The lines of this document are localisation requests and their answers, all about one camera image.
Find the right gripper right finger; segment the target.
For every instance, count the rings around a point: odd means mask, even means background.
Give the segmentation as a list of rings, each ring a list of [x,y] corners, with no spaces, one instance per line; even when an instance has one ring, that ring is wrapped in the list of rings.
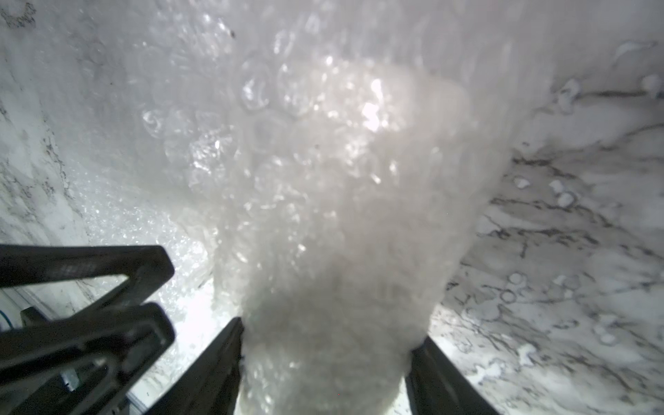
[[[412,414],[498,415],[429,336],[411,357],[405,383]]]

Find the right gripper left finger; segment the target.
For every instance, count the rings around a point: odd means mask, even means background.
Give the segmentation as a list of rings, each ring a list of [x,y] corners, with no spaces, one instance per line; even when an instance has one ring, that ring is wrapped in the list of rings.
[[[240,389],[244,327],[233,318],[148,415],[234,413]]]

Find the clear bubble wrap sheet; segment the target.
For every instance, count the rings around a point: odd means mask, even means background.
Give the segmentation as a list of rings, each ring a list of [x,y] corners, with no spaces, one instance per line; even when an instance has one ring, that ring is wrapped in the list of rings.
[[[41,1],[91,242],[157,242],[187,364],[245,324],[242,414],[383,414],[546,97],[550,1]]]

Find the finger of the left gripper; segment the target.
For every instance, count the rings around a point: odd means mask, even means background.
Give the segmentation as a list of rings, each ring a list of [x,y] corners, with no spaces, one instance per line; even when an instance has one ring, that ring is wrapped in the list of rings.
[[[160,246],[1,246],[1,287],[42,285],[87,278],[126,280],[93,303],[92,310],[142,304],[175,274]]]
[[[109,414],[174,340],[157,304],[4,332],[1,412]]]

